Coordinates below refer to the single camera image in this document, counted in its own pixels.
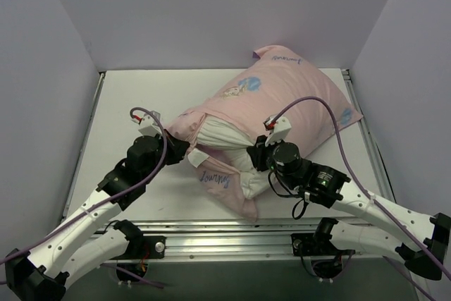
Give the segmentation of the white pillow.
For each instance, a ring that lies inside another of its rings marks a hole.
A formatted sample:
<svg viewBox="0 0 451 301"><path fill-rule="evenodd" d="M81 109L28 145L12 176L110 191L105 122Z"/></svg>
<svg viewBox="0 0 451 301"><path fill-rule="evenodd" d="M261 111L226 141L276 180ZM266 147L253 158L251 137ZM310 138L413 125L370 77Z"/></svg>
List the white pillow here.
<svg viewBox="0 0 451 301"><path fill-rule="evenodd" d="M253 166L247 148L254 143L234 125L207 116L197 134L197 148L240 172L240 186L246 199L268 189L266 174Z"/></svg>

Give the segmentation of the purple Elsa print pillowcase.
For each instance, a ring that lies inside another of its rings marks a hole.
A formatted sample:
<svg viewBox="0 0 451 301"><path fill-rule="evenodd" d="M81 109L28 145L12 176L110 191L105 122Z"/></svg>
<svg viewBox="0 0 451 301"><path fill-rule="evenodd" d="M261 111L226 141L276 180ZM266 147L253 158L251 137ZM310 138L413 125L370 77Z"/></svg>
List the purple Elsa print pillowcase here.
<svg viewBox="0 0 451 301"><path fill-rule="evenodd" d="M286 141L296 144L303 157L332 137L336 128L343 130L362 119L339 87L295 52L271 45L255 53L259 59L253 66L167 127L173 137L190 143L188 160L206 191L250 221L258 218L257 206L254 198L245 198L240 172L197 148L197 134L207 116L234 125L255 145L257 138L266 134L264 121L268 117L304 98L284 114L292 126Z"/></svg>

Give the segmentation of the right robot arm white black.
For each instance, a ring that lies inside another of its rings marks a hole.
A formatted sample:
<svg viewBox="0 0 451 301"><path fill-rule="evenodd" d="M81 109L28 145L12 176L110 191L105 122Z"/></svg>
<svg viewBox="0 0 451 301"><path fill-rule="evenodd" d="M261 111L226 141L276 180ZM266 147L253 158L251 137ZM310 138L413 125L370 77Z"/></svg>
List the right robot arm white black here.
<svg viewBox="0 0 451 301"><path fill-rule="evenodd" d="M268 171L284 189L284 198L300 199L350 214L367 223L353 226L332 218L321 219L313 236L320 253L333 249L368 252L399 262L412 273L439 281L450 272L444 267L450 244L450 217L423 214L396 204L363 188L352 171L342 173L300 156L291 142L269 144L258 137L247 148L258 171Z"/></svg>

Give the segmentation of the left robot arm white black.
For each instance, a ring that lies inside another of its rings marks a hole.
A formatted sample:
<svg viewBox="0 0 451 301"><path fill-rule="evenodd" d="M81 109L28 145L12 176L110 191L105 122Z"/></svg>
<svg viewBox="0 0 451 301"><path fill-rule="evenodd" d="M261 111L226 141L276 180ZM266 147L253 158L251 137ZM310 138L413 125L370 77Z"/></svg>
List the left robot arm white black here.
<svg viewBox="0 0 451 301"><path fill-rule="evenodd" d="M137 138L73 214L38 245L14 249L2 261L9 289L20 300L61 300L76 280L104 262L145 256L143 232L131 221L116 221L91 237L140 198L164 166L181 162L189 146L167 131Z"/></svg>

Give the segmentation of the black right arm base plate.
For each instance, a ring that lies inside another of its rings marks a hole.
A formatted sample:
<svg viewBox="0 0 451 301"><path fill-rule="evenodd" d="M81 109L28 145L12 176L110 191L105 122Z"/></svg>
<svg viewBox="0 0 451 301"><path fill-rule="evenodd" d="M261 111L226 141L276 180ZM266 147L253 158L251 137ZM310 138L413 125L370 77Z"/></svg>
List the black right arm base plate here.
<svg viewBox="0 0 451 301"><path fill-rule="evenodd" d="M293 233L292 253L296 257L338 256L351 254L352 250L339 250L329 240L316 240L313 233Z"/></svg>

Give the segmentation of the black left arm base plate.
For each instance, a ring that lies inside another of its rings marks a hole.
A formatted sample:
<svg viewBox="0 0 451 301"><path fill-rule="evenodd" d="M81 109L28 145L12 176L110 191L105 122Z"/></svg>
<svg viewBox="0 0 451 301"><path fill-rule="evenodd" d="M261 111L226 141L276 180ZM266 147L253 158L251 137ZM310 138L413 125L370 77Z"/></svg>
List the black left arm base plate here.
<svg viewBox="0 0 451 301"><path fill-rule="evenodd" d="M166 250L166 237L162 235L152 235L140 239L131 240L124 253L116 255L116 260L147 260L163 259Z"/></svg>

